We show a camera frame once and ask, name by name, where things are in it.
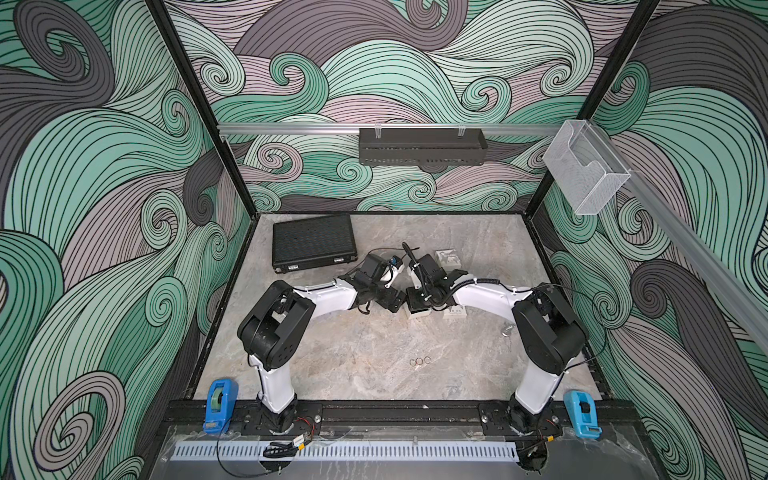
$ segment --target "clear plastic sheet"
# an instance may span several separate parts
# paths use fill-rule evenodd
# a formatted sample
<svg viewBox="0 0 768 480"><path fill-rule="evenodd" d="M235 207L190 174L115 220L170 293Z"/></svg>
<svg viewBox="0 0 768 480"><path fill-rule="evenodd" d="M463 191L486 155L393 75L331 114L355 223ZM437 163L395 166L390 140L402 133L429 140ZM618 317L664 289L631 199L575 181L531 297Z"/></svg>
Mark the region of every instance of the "clear plastic sheet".
<svg viewBox="0 0 768 480"><path fill-rule="evenodd" d="M640 438L631 425L602 425L603 435L599 440L580 439L573 429L565 428L562 437L548 443L549 460L541 472L541 478L621 478L622 480L658 478L650 460L645 456ZM502 437L485 437L472 426L451 426L432 428L411 427L355 427L346 432L334 432L333 439L323 437L325 431L315 435L314 442L331 446L335 441L360 440L409 440L418 445L419 441L455 440L467 442L492 442ZM217 462L175 462L171 461L177 442L184 440L215 440L216 435L206 435L199 426L171 427L161 447L151 473L151 480L176 480L182 478L205 478L206 480L229 479ZM233 432L223 435L225 442L259 440L258 436L241 435ZM240 474L255 475L266 470L258 462L226 461L227 468ZM264 478L280 480L359 480L361 478L418 478L419 480L453 480L464 478L529 478L515 463L481 462L292 462L280 474L277 472Z"/></svg>

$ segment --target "cable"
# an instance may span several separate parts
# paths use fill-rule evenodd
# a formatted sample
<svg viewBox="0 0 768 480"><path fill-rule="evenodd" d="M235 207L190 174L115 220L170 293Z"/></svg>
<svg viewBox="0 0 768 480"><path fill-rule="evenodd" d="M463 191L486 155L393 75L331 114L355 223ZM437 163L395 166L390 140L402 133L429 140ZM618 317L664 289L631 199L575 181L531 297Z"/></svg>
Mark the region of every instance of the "cable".
<svg viewBox="0 0 768 480"><path fill-rule="evenodd" d="M368 250L368 253L366 253L366 257L369 255L369 253L378 252L379 250L398 250L398 251L400 251L400 252L404 252L404 251L405 251L405 250L404 250L404 249L402 249L402 248L395 248L395 247L379 247L379 248L372 248L371 250ZM362 262L366 261L366 257L363 257L363 258L362 258L362 260L360 261L360 263L358 263L357 265L353 266L353 267L352 267L352 269L351 269L349 272L347 272L347 273L344 273L344 275L350 275L352 272L354 272L355 270L357 270L357 268L358 268L360 265L362 265Z"/></svg>
<svg viewBox="0 0 768 480"><path fill-rule="evenodd" d="M264 476L267 476L267 475L275 473L275 472L265 471L265 472L261 472L261 473L255 473L255 474L252 474L252 475L241 475L241 474L237 474L237 473L232 473L229 470L227 470L227 468L224 467L224 464L221 463L221 457L219 457L219 441L221 440L222 434L223 434L223 429L222 429L221 433L219 433L219 438L216 439L216 460L219 462L219 466L221 467L221 469L224 470L227 474L229 474L230 476L235 477L235 478L259 478L259 477L264 477Z"/></svg>
<svg viewBox="0 0 768 480"><path fill-rule="evenodd" d="M363 315L370 315L371 314L371 301L370 300L368 300L368 303L366 303L366 310L367 310L366 312L363 312L360 309L360 305L357 306L357 311L358 312L362 313Z"/></svg>
<svg viewBox="0 0 768 480"><path fill-rule="evenodd" d="M304 445L307 445L312 441L312 439L315 436L315 425L311 424L309 420L303 417L296 417L296 419L302 420L303 422L305 422L306 426L309 427L310 429L309 431L310 439L304 443ZM263 476L275 473L275 472L261 472L253 475L240 475L237 473L232 473L229 470L227 470L227 468L224 467L224 464L221 462L221 457L219 456L219 441L221 440L222 434L223 434L223 429L222 429L222 432L219 433L219 437L216 439L216 460L219 462L219 466L221 467L221 469L224 470L227 474L235 478L258 478L258 477L263 477ZM298 451L299 451L299 447L293 446L292 442L271 442L270 446L264 450L262 455L264 456L264 458L286 458L286 457L295 456L296 453L298 453Z"/></svg>

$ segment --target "wave pattern wall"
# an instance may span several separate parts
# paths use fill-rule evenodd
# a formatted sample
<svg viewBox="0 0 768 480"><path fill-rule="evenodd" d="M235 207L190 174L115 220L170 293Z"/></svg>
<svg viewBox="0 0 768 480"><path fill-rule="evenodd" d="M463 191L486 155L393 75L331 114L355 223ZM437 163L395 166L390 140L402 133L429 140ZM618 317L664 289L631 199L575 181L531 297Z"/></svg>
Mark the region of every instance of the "wave pattern wall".
<svg viewBox="0 0 768 480"><path fill-rule="evenodd" d="M221 122L461 124L575 118L636 2L605 3L169 1ZM493 165L423 171L354 167L353 137L230 137L252 142L237 160L261 211L521 212L547 139L492 140Z"/></svg>
<svg viewBox="0 0 768 480"><path fill-rule="evenodd" d="M594 121L768 308L768 5L695 3L662 2ZM765 478L765 352L631 192L575 217L555 186L535 224L670 477Z"/></svg>
<svg viewBox="0 0 768 480"><path fill-rule="evenodd" d="M5 2L0 84L0 474L137 478L243 204L143 0Z"/></svg>

